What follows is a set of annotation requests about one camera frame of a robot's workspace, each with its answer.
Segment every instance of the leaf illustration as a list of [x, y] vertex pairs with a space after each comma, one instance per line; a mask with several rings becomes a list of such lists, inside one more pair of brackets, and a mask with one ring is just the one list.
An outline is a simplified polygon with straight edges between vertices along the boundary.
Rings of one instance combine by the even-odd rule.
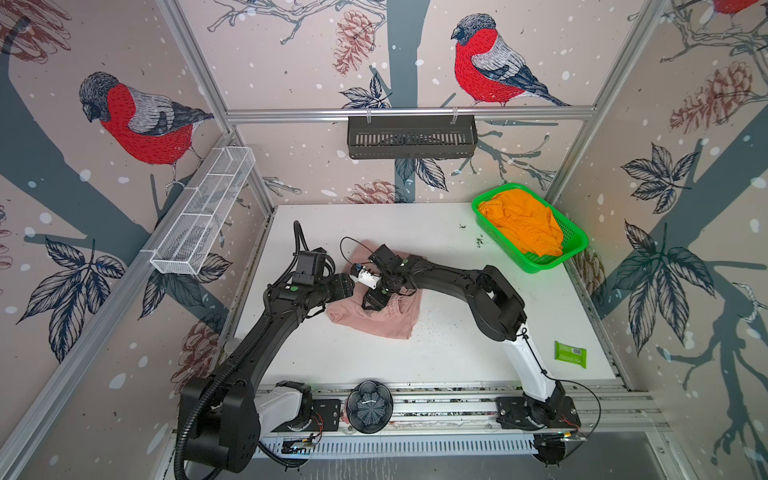
[[165, 282], [167, 292], [184, 306], [203, 305], [203, 296], [200, 294], [200, 284], [191, 275], [178, 273], [166, 273]]
[[195, 278], [200, 283], [213, 282], [222, 276], [230, 265], [232, 265], [232, 262], [226, 261], [221, 255], [209, 253], [205, 262], [203, 262], [203, 267], [200, 268], [200, 273]]
[[109, 284], [98, 273], [91, 271], [88, 271], [88, 273], [88, 278], [85, 280], [85, 290], [88, 294], [88, 311], [96, 313], [109, 296]]
[[629, 257], [621, 262], [616, 270], [616, 284], [614, 288], [620, 290], [634, 290], [646, 276], [650, 275], [653, 260], [648, 257]]
[[680, 277], [695, 286], [700, 286], [711, 296], [715, 295], [714, 282], [707, 265], [687, 248], [673, 247], [667, 252], [669, 267]]
[[371, 84], [369, 87], [371, 90], [371, 95], [373, 95], [376, 98], [379, 98], [382, 96], [382, 84], [379, 81], [378, 75], [373, 75], [371, 77]]
[[672, 154], [664, 147], [651, 143], [650, 164], [662, 178], [670, 178], [672, 173]]
[[120, 260], [110, 257], [109, 255], [102, 255], [98, 257], [94, 262], [96, 271], [101, 275], [108, 276], [109, 278], [122, 278], [125, 274], [125, 268]]
[[408, 180], [415, 171], [416, 161], [412, 158], [395, 159], [395, 172], [402, 178], [402, 181]]
[[656, 168], [651, 164], [650, 160], [645, 158], [632, 160], [628, 164], [621, 165], [621, 168], [623, 168], [630, 177], [637, 178], [638, 180], [661, 180]]
[[664, 191], [663, 194], [659, 197], [659, 201], [656, 202], [656, 208], [654, 208], [655, 214], [663, 214], [672, 206], [674, 205], [675, 200], [677, 200], [677, 190], [675, 190], [673, 187], [669, 187], [667, 190]]
[[641, 228], [636, 227], [625, 220], [624, 232], [627, 234], [627, 240], [629, 240], [630, 245], [632, 245], [632, 248], [634, 248], [638, 253], [646, 256], [650, 256], [656, 253], [656, 245], [654, 243], [654, 239], [645, 233]]
[[688, 302], [680, 281], [672, 270], [662, 265], [656, 272], [656, 284], [659, 300], [659, 311], [670, 324], [677, 338], [683, 342], [685, 326], [688, 324]]
[[672, 180], [683, 180], [683, 177], [688, 175], [690, 168], [694, 165], [694, 160], [696, 160], [696, 152], [682, 157], [672, 169]]
[[80, 282], [80, 273], [81, 270], [64, 270], [63, 272], [54, 273], [40, 282], [40, 285], [29, 297], [27, 311], [18, 322], [21, 322], [28, 316], [37, 315], [59, 305], [72, 287]]
[[66, 243], [55, 242], [45, 238], [45, 248], [53, 261], [68, 269], [76, 270], [85, 265], [85, 257], [80, 250], [70, 247]]
[[147, 280], [147, 286], [144, 288], [144, 299], [141, 301], [141, 316], [139, 318], [144, 318], [154, 312], [154, 309], [160, 305], [163, 297], [165, 297], [166, 289], [165, 275], [157, 270], [152, 270], [149, 280]]
[[416, 160], [416, 174], [430, 187], [448, 191], [445, 185], [445, 174], [442, 168], [432, 158], [419, 158]]
[[656, 325], [656, 284], [654, 276], [648, 275], [629, 296], [629, 327], [640, 356], [645, 343], [654, 333]]
[[[91, 273], [89, 270], [82, 271], [83, 275], [89, 273]], [[54, 308], [51, 323], [48, 325], [48, 341], [59, 362], [64, 360], [83, 330], [85, 283], [81, 278], [81, 272], [74, 273], [74, 276], [76, 281]]]
[[650, 200], [651, 198], [656, 198], [661, 195], [667, 187], [669, 187], [669, 184], [661, 180], [643, 182], [637, 190], [634, 191], [632, 197], [637, 197], [641, 200]]

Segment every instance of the bird head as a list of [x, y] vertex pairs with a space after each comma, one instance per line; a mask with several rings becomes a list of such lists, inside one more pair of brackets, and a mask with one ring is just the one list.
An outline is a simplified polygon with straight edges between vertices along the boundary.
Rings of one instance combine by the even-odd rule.
[[91, 74], [80, 85], [80, 102], [83, 104], [83, 113], [88, 121], [98, 118], [101, 121], [109, 121], [107, 95], [109, 91], [117, 87], [120, 82], [110, 74], [97, 71]]
[[490, 15], [485, 13], [473, 13], [462, 18], [458, 25], [456, 25], [451, 39], [458, 41], [462, 46], [467, 45], [467, 42], [475, 33], [485, 28], [495, 30], [496, 22], [493, 21]]

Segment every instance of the bird illustration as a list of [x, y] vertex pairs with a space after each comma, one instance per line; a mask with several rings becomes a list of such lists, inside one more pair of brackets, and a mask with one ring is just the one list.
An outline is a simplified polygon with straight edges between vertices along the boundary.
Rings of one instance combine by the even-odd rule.
[[185, 107], [164, 95], [145, 94], [120, 83], [103, 71], [91, 74], [80, 86], [80, 102], [88, 121], [98, 118], [104, 129], [131, 154], [146, 164], [171, 165], [176, 180], [176, 162], [192, 148], [197, 127], [214, 116], [199, 108]]
[[[678, 7], [678, 10], [684, 10], [687, 7], [690, 7], [691, 5], [697, 4], [699, 2], [702, 2], [703, 0], [690, 0], [690, 2], [686, 2], [682, 4], [680, 7]], [[723, 15], [729, 15], [730, 16], [730, 27], [723, 33], [724, 35], [732, 30], [737, 30], [741, 28], [741, 25], [735, 25], [733, 23], [733, 16], [742, 10], [744, 10], [747, 7], [750, 7], [752, 5], [755, 5], [760, 0], [709, 0], [712, 3], [712, 15], [707, 19], [706, 22], [704, 22], [704, 25], [699, 28], [701, 31], [707, 30], [707, 24], [714, 18], [714, 14], [720, 13]]]
[[475, 99], [498, 102], [512, 98], [539, 97], [558, 106], [568, 104], [549, 94], [525, 64], [525, 59], [507, 46], [490, 15], [475, 13], [458, 23], [451, 35], [456, 42], [456, 81]]

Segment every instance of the tree branch illustration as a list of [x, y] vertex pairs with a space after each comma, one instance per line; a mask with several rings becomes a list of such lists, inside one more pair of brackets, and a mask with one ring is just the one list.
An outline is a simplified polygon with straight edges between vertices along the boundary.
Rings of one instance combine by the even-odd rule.
[[[759, 177], [768, 169], [768, 158], [760, 153], [768, 148], [768, 137], [761, 134], [761, 132], [765, 131], [767, 125], [768, 108], [764, 108], [737, 135], [737, 138], [741, 138], [750, 134], [753, 141], [734, 141], [701, 174], [698, 180], [694, 181], [694, 178], [696, 178], [695, 170], [699, 167], [699, 163], [696, 162], [685, 181], [685, 187], [691, 187], [691, 189], [680, 192], [678, 201], [659, 219], [657, 225], [649, 234], [653, 238], [661, 238], [663, 236], [664, 224], [666, 224], [669, 226], [667, 242], [670, 245], [690, 247], [705, 228], [717, 219], [747, 188], [750, 188], [750, 179]], [[702, 144], [701, 140], [699, 140], [695, 151], [700, 153], [701, 148]], [[683, 384], [683, 388], [686, 389], [693, 371], [698, 366], [713, 361], [714, 350], [716, 347], [720, 347], [720, 371], [729, 398], [729, 407], [726, 414], [731, 420], [731, 427], [713, 445], [713, 462], [717, 462], [717, 453], [721, 448], [725, 453], [730, 454], [730, 444], [737, 435], [742, 439], [745, 446], [748, 445], [744, 429], [747, 425], [750, 425], [751, 428], [751, 421], [744, 403], [741, 384], [736, 375], [736, 363], [739, 362], [738, 356], [740, 356], [740, 350], [746, 348], [746, 343], [737, 335], [736, 327], [740, 321], [739, 315], [751, 312], [753, 304], [746, 295], [731, 283], [732, 280], [726, 279], [714, 267], [744, 266], [746, 268], [763, 269], [765, 266], [722, 261], [707, 262], [707, 265], [713, 277], [715, 291], [725, 300], [723, 313], [715, 319], [713, 323], [713, 336], [710, 338], [707, 349], [703, 353], [695, 357], [674, 355], [670, 359], [675, 362], [691, 365], [691, 369], [686, 375]], [[618, 268], [614, 269], [605, 280], [609, 288], [616, 285], [617, 272]], [[595, 305], [595, 308], [601, 318], [605, 318], [619, 304], [619, 302], [604, 303], [602, 305]], [[759, 322], [754, 321], [750, 325], [764, 339], [768, 337], [762, 320]], [[755, 451], [762, 455], [763, 458], [768, 458], [766, 446], [757, 435], [753, 435], [753, 437]], [[768, 478], [768, 473], [765, 472], [765, 465], [760, 464], [757, 468], [763, 478]]]
[[[694, 27], [691, 24], [694, 7], [682, 8], [684, 2], [681, 0], [670, 0], [670, 2], [672, 4], [672, 12], [667, 13], [667, 17], [671, 18], [672, 24], [680, 32], [683, 49], [670, 57], [662, 57], [661, 63], [674, 61], [699, 47], [729, 48], [729, 55], [731, 57], [749, 55], [756, 65], [760, 77], [763, 79], [763, 85], [768, 85], [768, 58], [760, 51], [768, 45], [768, 31], [766, 33], [760, 32], [760, 29], [768, 23], [768, 17], [761, 15], [762, 19], [749, 31], [731, 29], [725, 32], [710, 32], [705, 28]], [[754, 91], [749, 91], [737, 92], [736, 94], [745, 94], [746, 98], [729, 112], [725, 119], [718, 121], [718, 124], [727, 122], [731, 115], [746, 104], [768, 101], [768, 92], [758, 94]]]
[[235, 26], [238, 17], [244, 19], [247, 16], [269, 15], [281, 18], [285, 22], [293, 25], [293, 30], [290, 32], [290, 35], [280, 40], [281, 45], [285, 45], [289, 40], [296, 36], [299, 28], [301, 28], [302, 22], [304, 22], [307, 17], [320, 13], [328, 8], [334, 8], [337, 12], [340, 12], [342, 8], [348, 5], [376, 16], [379, 20], [372, 22], [374, 38], [376, 37], [376, 32], [379, 28], [386, 23], [386, 2], [384, 0], [380, 2], [377, 0], [313, 0], [306, 5], [302, 5], [294, 0], [293, 4], [290, 4], [288, 8], [278, 5], [273, 0], [214, 1], [217, 4], [228, 8], [229, 11], [221, 15], [211, 26], [209, 26], [208, 31], [216, 31], [216, 29], [224, 22], [229, 23], [230, 26], [233, 27]]

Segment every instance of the pink cloth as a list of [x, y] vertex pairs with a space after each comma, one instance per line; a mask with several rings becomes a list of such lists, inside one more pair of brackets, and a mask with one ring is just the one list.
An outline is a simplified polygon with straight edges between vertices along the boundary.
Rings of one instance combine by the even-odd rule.
[[[363, 243], [371, 250], [376, 251], [378, 248], [368, 241]], [[397, 251], [394, 253], [401, 258], [408, 256], [407, 253]], [[347, 255], [347, 258], [354, 263], [364, 263], [368, 261], [370, 254], [365, 247], [358, 245], [351, 256]], [[349, 272], [350, 267], [351, 265], [347, 264], [342, 271]], [[365, 267], [374, 273], [379, 272], [372, 263], [365, 265]], [[366, 292], [368, 292], [367, 286], [362, 283], [355, 283], [355, 293], [350, 298], [329, 304], [326, 313], [331, 322], [351, 326], [355, 330], [389, 339], [407, 340], [410, 338], [413, 326], [419, 320], [422, 291], [417, 290], [412, 296], [392, 295], [380, 312], [363, 309], [362, 298]]]

